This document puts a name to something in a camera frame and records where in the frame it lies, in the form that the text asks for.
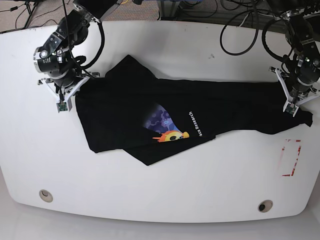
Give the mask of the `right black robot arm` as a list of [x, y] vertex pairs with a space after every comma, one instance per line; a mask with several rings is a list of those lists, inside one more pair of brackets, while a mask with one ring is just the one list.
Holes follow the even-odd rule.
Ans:
[[[73, 1], [74, 9], [65, 14], [44, 45], [35, 50], [36, 70], [48, 75], [38, 84], [45, 85], [53, 95], [58, 111], [71, 110], [71, 97], [88, 80], [98, 77], [97, 73], [90, 73], [87, 69], [99, 59], [105, 45], [102, 21], [121, 3], [120, 0]], [[86, 40], [91, 22], [97, 23], [101, 42], [95, 57], [85, 64], [86, 57], [73, 56], [72, 49]]]

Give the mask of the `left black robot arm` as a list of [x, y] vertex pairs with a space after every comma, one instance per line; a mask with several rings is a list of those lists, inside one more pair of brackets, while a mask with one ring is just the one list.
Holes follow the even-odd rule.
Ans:
[[[318, 0], [269, 0], [269, 12], [273, 18], [262, 30], [261, 41], [266, 52], [277, 61], [281, 68], [270, 68], [274, 72], [284, 91], [285, 112], [294, 115], [300, 105], [318, 98], [319, 89], [315, 84], [320, 79], [320, 52], [314, 40], [311, 24], [306, 15], [320, 10]], [[270, 50], [266, 34], [273, 24], [282, 21], [286, 25], [285, 37], [290, 45], [289, 54], [277, 55]]]

